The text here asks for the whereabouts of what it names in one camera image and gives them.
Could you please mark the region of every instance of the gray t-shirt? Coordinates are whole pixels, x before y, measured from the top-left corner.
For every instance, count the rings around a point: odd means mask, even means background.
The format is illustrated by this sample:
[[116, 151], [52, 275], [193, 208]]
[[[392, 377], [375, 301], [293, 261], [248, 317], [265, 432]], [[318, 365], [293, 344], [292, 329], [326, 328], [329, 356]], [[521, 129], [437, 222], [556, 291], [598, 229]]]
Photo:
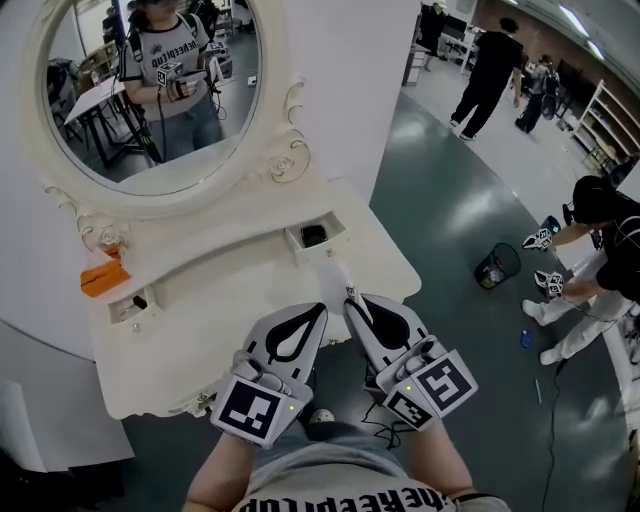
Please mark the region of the gray t-shirt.
[[[120, 55], [120, 80], [142, 80], [145, 87], [158, 87], [158, 67], [166, 62], [181, 62], [183, 72], [198, 69], [198, 57], [209, 43], [209, 36], [202, 25], [202, 21], [193, 16], [197, 24], [196, 37], [186, 20], [178, 15], [178, 23], [169, 30], [139, 32], [142, 47], [142, 61], [136, 62], [127, 40]], [[186, 112], [196, 105], [207, 94], [207, 85], [199, 82], [193, 96], [175, 103], [163, 102], [162, 113], [165, 118]], [[142, 105], [147, 121], [160, 119], [157, 103]]]
[[317, 443], [256, 471], [233, 512], [510, 512], [486, 495], [451, 501], [391, 461]]

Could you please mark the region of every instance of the white sneaker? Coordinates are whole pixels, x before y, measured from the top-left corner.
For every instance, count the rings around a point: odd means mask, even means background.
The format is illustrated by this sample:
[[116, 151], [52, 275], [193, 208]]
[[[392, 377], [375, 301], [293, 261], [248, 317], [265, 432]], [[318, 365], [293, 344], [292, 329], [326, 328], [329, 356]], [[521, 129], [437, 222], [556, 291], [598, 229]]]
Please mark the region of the white sneaker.
[[309, 424], [326, 423], [327, 421], [336, 421], [333, 413], [327, 409], [317, 409], [309, 418]]
[[536, 304], [535, 302], [530, 300], [523, 300], [522, 311], [524, 311], [525, 315], [530, 316], [536, 322], [538, 322], [538, 325], [540, 325], [541, 327], [547, 325], [541, 320], [541, 318], [544, 316], [544, 311], [542, 310], [541, 304]]
[[563, 357], [557, 353], [555, 348], [551, 350], [545, 350], [540, 354], [540, 364], [543, 366], [549, 366], [553, 363], [557, 363], [558, 361], [562, 361]]

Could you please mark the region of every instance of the black trash bin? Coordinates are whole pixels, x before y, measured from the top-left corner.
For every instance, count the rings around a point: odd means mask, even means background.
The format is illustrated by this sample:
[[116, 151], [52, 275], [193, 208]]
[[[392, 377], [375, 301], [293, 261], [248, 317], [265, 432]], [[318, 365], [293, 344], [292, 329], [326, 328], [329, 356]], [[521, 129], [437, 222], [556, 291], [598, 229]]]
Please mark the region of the black trash bin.
[[476, 268], [475, 277], [485, 290], [491, 290], [516, 276], [522, 263], [516, 250], [508, 244], [498, 244]]

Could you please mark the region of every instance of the person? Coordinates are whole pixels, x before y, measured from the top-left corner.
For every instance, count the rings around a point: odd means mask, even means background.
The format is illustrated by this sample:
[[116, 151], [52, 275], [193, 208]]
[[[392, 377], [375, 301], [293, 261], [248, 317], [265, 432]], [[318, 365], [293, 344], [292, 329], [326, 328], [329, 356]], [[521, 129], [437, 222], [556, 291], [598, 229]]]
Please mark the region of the person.
[[204, 81], [178, 88], [158, 84], [158, 67], [173, 61], [182, 72], [202, 69], [209, 37], [193, 14], [176, 14], [177, 0], [137, 0], [132, 32], [120, 55], [120, 80], [144, 110], [164, 161], [218, 142], [222, 128]]
[[418, 40], [418, 44], [427, 50], [427, 58], [424, 62], [426, 71], [431, 71], [429, 64], [434, 57], [438, 56], [438, 43], [447, 19], [444, 12], [446, 8], [446, 0], [438, 0], [432, 6], [422, 5], [422, 18], [420, 19], [422, 37]]
[[115, 41], [118, 48], [122, 48], [125, 40], [124, 27], [115, 7], [107, 9], [107, 17], [102, 20], [102, 40], [104, 44]]
[[562, 297], [542, 304], [525, 300], [522, 309], [546, 326], [596, 299], [588, 312], [581, 310], [584, 318], [560, 343], [542, 352], [543, 365], [574, 356], [640, 300], [640, 204], [616, 192], [605, 178], [587, 176], [576, 183], [573, 206], [575, 223], [562, 229], [553, 245], [566, 245], [602, 230], [604, 250], [580, 266]]
[[462, 101], [451, 116], [451, 125], [455, 128], [476, 108], [473, 117], [462, 131], [463, 140], [475, 140], [495, 110], [502, 92], [509, 83], [513, 72], [515, 79], [515, 98], [513, 105], [520, 106], [522, 87], [522, 48], [514, 41], [518, 24], [510, 18], [500, 20], [500, 32], [486, 32], [478, 39], [478, 59], [471, 73], [469, 86], [464, 91]]
[[531, 133], [542, 115], [544, 97], [550, 92], [547, 87], [552, 87], [554, 89], [553, 95], [556, 95], [556, 86], [547, 84], [548, 77], [553, 78], [554, 84], [559, 83], [559, 79], [556, 80], [555, 78], [556, 72], [553, 69], [553, 59], [549, 55], [543, 55], [535, 70], [531, 73], [531, 96], [527, 108], [522, 116], [516, 120], [516, 126], [525, 133]]
[[325, 421], [294, 422], [271, 450], [223, 434], [183, 512], [509, 511], [474, 489], [442, 422], [408, 435], [410, 478], [381, 439], [332, 421], [326, 410], [314, 416]]

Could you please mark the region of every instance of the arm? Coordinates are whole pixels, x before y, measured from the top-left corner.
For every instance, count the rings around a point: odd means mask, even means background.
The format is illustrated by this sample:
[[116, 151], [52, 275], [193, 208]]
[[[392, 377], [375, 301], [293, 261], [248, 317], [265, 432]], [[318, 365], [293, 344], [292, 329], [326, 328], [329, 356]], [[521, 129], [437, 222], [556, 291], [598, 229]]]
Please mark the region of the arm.
[[440, 421], [409, 437], [413, 478], [451, 499], [475, 494], [471, 474]]
[[520, 106], [520, 96], [522, 96], [522, 70], [520, 68], [513, 69], [513, 81], [516, 89], [516, 96], [513, 99], [513, 106], [518, 108]]
[[574, 281], [567, 283], [562, 290], [562, 296], [567, 299], [584, 299], [600, 295], [607, 290], [602, 288], [597, 281]]
[[[127, 91], [127, 96], [136, 105], [144, 105], [146, 103], [157, 104], [158, 103], [158, 87], [144, 87], [142, 80], [131, 80], [124, 82], [124, 88]], [[162, 87], [160, 89], [160, 101], [163, 103], [173, 103], [177, 101], [173, 97], [173, 92], [170, 87]]]
[[553, 237], [553, 245], [559, 247], [561, 245], [570, 244], [571, 242], [579, 240], [589, 232], [591, 232], [589, 226], [585, 226], [584, 224], [572, 224], [571, 226], [562, 228], [560, 233]]
[[222, 434], [189, 487], [183, 512], [231, 510], [245, 497], [255, 448]]

